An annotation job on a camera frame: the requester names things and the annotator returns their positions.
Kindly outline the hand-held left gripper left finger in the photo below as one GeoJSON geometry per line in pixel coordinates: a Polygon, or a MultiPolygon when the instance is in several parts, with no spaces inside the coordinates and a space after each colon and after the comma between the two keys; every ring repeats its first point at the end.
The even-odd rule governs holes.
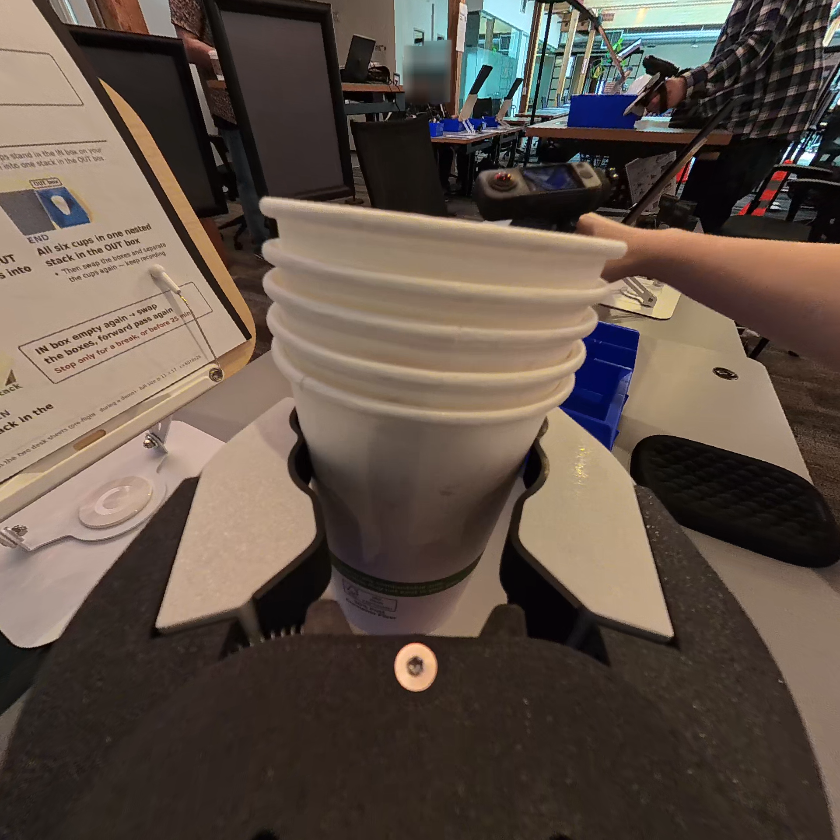
{"type": "Polygon", "coordinates": [[[200,475],[155,628],[235,621],[248,640],[301,631],[332,566],[294,402],[235,435],[200,475]]]}

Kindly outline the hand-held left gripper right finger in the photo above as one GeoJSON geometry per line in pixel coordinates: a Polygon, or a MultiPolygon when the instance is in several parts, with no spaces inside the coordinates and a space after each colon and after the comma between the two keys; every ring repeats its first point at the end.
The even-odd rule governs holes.
{"type": "Polygon", "coordinates": [[[585,644],[605,628],[675,639],[635,484],[561,409],[543,421],[511,500],[500,583],[530,638],[585,644]]]}

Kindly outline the blue plastic bin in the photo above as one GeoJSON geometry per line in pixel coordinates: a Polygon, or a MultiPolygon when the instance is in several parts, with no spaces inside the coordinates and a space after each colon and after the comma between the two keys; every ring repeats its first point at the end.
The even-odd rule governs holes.
{"type": "Polygon", "coordinates": [[[561,410],[612,450],[637,361],[639,332],[599,322],[584,345],[585,361],[561,410]]]}
{"type": "Polygon", "coordinates": [[[567,127],[575,129],[632,129],[640,116],[628,111],[634,94],[579,94],[570,98],[567,127]]]}

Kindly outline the person's right forearm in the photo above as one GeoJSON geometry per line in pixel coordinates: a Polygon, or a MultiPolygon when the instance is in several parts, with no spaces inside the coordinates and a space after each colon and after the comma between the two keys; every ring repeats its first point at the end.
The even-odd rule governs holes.
{"type": "Polygon", "coordinates": [[[838,245],[666,231],[657,280],[838,370],[838,245]]]}

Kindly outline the person's right hand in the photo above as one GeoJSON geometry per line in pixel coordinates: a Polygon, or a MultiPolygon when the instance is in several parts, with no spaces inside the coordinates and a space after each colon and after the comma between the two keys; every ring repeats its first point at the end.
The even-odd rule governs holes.
{"type": "Polygon", "coordinates": [[[658,277],[663,247],[668,243],[667,231],[629,227],[596,213],[588,213],[578,219],[575,233],[625,245],[621,258],[605,263],[601,273],[605,281],[614,282],[626,277],[658,277]]]}

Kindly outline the brown wooden table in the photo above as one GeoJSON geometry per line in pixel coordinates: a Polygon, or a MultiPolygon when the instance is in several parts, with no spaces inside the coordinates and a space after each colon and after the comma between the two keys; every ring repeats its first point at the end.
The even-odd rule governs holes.
{"type": "Polygon", "coordinates": [[[562,119],[553,119],[529,125],[525,128],[529,138],[538,140],[557,140],[577,144],[656,144],[681,145],[694,143],[701,134],[698,130],[682,130],[671,128],[660,120],[642,121],[642,125],[635,124],[632,128],[582,128],[570,127],[562,119]]]}

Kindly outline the dark tilted sign board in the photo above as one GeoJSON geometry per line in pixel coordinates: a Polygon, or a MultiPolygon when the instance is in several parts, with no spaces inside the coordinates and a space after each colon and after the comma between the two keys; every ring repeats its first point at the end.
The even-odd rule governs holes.
{"type": "Polygon", "coordinates": [[[740,104],[744,96],[736,96],[730,98],[711,118],[702,126],[701,130],[694,136],[694,138],[687,144],[687,146],[679,152],[673,163],[657,178],[657,180],[648,188],[645,194],[636,202],[629,213],[622,220],[622,224],[633,227],[637,224],[641,216],[643,216],[649,208],[657,202],[663,195],[665,188],[676,179],[677,174],[683,169],[686,163],[689,163],[692,158],[696,156],[700,148],[705,144],[713,131],[718,125],[726,121],[732,111],[740,104]]]}

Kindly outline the black wrist rest pad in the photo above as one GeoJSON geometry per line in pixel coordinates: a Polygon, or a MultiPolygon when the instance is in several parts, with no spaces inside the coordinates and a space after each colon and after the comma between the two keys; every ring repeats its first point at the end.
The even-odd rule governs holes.
{"type": "Polygon", "coordinates": [[[808,480],[769,462],[671,435],[633,449],[629,472],[681,526],[786,564],[839,559],[837,521],[808,480]]]}

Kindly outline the open black laptop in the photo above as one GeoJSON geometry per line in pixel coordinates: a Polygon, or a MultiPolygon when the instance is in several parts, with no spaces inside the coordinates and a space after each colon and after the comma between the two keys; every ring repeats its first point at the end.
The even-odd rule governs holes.
{"type": "Polygon", "coordinates": [[[362,35],[353,35],[344,66],[340,69],[342,84],[366,83],[376,41],[362,35]]]}

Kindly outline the black display board stand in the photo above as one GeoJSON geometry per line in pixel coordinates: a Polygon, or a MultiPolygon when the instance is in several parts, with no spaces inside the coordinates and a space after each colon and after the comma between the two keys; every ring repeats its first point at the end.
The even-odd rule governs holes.
{"type": "Polygon", "coordinates": [[[205,6],[258,197],[326,202],[354,196],[331,6],[205,6]]]}
{"type": "Polygon", "coordinates": [[[223,183],[181,40],[73,25],[68,30],[100,81],[150,132],[196,215],[224,214],[223,183]]]}

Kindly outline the printed instruction sign board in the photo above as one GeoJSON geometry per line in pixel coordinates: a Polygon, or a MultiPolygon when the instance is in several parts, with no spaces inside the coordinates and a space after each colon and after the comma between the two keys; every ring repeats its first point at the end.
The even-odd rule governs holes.
{"type": "Polygon", "coordinates": [[[246,342],[35,2],[2,2],[2,470],[246,342]]]}

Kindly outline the white mount plate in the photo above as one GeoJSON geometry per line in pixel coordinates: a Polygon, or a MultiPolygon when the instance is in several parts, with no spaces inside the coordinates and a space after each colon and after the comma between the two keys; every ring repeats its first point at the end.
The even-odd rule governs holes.
{"type": "Polygon", "coordinates": [[[664,321],[673,317],[681,293],[660,280],[629,276],[611,285],[602,306],[634,316],[664,321]]]}
{"type": "Polygon", "coordinates": [[[139,435],[2,521],[25,529],[1,548],[1,630],[16,647],[51,644],[174,490],[223,442],[174,421],[167,453],[139,435]]]}

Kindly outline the wooden post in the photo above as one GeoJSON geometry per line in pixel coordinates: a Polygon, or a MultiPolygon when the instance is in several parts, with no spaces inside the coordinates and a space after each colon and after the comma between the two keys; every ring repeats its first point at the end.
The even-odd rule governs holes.
{"type": "Polygon", "coordinates": [[[139,1],[87,1],[87,5],[98,28],[137,35],[150,33],[139,1]]]}

